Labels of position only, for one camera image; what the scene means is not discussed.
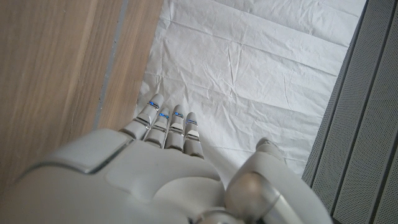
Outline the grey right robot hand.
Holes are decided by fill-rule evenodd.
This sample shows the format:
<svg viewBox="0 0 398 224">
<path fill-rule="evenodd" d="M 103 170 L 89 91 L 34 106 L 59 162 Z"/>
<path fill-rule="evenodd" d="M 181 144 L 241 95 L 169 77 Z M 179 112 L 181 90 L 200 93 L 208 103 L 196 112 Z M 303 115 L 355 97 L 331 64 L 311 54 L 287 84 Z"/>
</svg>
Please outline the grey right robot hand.
<svg viewBox="0 0 398 224">
<path fill-rule="evenodd" d="M 194 113 L 154 95 L 119 131 L 93 131 L 30 166 L 1 199 L 2 223 L 331 223 L 267 138 L 224 185 Z"/>
</svg>

